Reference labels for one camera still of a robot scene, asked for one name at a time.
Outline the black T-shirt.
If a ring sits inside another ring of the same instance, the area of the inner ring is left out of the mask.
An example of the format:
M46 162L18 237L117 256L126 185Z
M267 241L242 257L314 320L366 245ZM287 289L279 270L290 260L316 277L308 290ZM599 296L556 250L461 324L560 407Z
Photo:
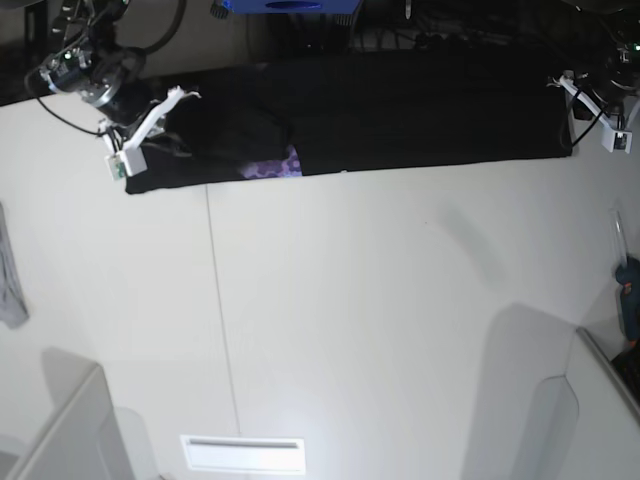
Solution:
M502 47L396 50L185 74L169 114L186 156L148 148L130 195L343 171L563 158L564 92L542 57Z

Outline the blue box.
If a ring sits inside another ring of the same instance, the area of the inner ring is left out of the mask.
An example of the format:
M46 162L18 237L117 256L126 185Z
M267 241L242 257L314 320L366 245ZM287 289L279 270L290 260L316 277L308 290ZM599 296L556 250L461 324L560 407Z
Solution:
M352 14L359 0L229 0L222 5L239 14Z

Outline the blue glue gun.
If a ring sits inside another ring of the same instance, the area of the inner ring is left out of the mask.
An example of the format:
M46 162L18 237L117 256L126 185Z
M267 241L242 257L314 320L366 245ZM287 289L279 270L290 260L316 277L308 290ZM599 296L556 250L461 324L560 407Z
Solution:
M626 340L635 345L639 341L639 260L627 255L616 267L614 278L619 285L620 329Z

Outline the grey cloth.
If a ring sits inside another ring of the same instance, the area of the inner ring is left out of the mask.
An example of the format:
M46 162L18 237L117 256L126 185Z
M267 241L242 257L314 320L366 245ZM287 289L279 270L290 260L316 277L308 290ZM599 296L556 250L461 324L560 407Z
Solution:
M8 234L4 208L1 208L1 322L17 329L29 320L25 298Z

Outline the black keyboard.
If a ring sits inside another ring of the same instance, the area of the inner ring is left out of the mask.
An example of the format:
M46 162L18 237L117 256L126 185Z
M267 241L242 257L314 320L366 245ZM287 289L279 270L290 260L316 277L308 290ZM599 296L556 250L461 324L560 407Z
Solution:
M640 399L640 353L639 346L617 355L612 364L622 381L635 398Z

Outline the white label plate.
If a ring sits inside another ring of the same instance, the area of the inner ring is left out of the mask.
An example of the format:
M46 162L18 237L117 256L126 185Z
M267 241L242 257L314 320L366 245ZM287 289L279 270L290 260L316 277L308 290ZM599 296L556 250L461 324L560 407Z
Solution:
M305 475L303 439L181 435L190 470L255 475Z

